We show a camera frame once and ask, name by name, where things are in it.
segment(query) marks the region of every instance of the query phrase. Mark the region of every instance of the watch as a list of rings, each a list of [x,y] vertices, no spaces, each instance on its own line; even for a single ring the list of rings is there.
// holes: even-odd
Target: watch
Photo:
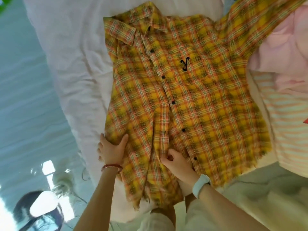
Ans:
[[[199,198],[200,191],[205,184],[211,184],[211,179],[208,176],[201,174],[192,190],[192,193],[197,199]]]

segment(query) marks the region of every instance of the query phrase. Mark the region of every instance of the chest pocket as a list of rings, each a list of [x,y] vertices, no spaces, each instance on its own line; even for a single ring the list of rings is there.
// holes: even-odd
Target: chest pocket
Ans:
[[[197,50],[188,46],[182,51],[172,51],[176,79],[180,84],[192,85],[207,76],[205,63]]]

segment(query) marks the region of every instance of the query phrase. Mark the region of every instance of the bed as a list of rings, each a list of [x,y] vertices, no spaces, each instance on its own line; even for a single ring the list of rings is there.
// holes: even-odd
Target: bed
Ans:
[[[104,130],[112,85],[112,63],[104,42],[103,17],[122,13],[145,1],[148,0],[24,0],[28,17],[46,53],[63,112],[94,185],[101,174],[102,163],[97,160],[96,148],[99,134]],[[163,15],[201,13],[217,20],[223,12],[221,0],[151,1]],[[247,78],[252,96],[270,129],[256,84],[249,73]],[[263,157],[257,167],[276,161],[273,151]],[[184,195],[191,193],[185,187],[182,189]],[[126,201],[123,184],[116,181],[111,220],[127,222],[153,206],[141,201],[140,210],[134,211]]]

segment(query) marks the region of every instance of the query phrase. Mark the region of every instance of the hand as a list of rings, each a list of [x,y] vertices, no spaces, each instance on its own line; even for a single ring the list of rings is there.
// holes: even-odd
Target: hand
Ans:
[[[105,139],[104,134],[100,134],[97,153],[98,160],[105,164],[122,164],[124,149],[128,141],[128,134],[124,135],[119,145],[113,145]]]
[[[174,149],[170,149],[169,155],[173,157],[173,160],[161,157],[161,163],[166,166],[178,179],[193,187],[200,176],[193,171],[181,153]]]

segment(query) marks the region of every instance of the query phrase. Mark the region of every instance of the yellow plaid shirt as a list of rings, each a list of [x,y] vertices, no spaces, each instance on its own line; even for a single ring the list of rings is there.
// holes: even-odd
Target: yellow plaid shirt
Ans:
[[[160,162],[170,148],[215,187],[271,149],[245,79],[247,59],[304,1],[239,0],[217,22],[165,17],[151,2],[104,18],[114,79],[105,136],[118,144],[129,134],[120,177],[135,209],[142,197],[158,206],[183,200]]]

